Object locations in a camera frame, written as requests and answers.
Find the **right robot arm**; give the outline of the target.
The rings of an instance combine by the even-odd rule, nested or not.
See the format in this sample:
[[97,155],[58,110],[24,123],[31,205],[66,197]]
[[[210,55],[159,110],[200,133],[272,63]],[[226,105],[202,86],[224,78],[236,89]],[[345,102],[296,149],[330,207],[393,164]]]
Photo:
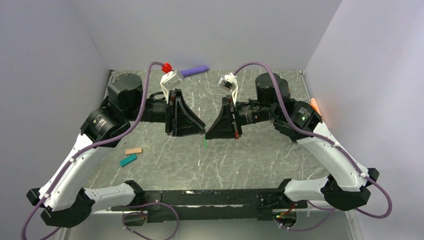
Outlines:
[[232,73],[221,77],[218,86],[228,95],[222,98],[221,110],[206,139],[239,139],[242,126],[271,121],[277,131],[306,148],[328,170],[329,175],[322,178],[284,179],[275,192],[280,207],[312,200],[349,211],[368,203],[369,186],[378,179],[378,170],[346,158],[335,147],[336,139],[318,112],[309,103],[291,97],[285,79],[276,73],[260,74],[255,79],[256,98],[246,102],[236,101],[238,82]]

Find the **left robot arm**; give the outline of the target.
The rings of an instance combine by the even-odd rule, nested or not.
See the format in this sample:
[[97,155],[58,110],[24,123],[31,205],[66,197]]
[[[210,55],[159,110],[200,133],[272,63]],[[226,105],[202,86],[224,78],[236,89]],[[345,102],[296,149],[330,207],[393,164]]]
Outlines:
[[170,71],[162,76],[160,91],[150,95],[135,73],[118,75],[108,85],[106,98],[82,124],[60,169],[43,187],[30,189],[26,195],[32,205],[42,208],[40,216],[47,226],[72,228],[97,211],[118,206],[137,210],[145,203],[145,192],[134,180],[97,189],[85,188],[84,183],[139,122],[163,123],[172,137],[204,134],[205,123],[177,88],[193,74],[193,70]]

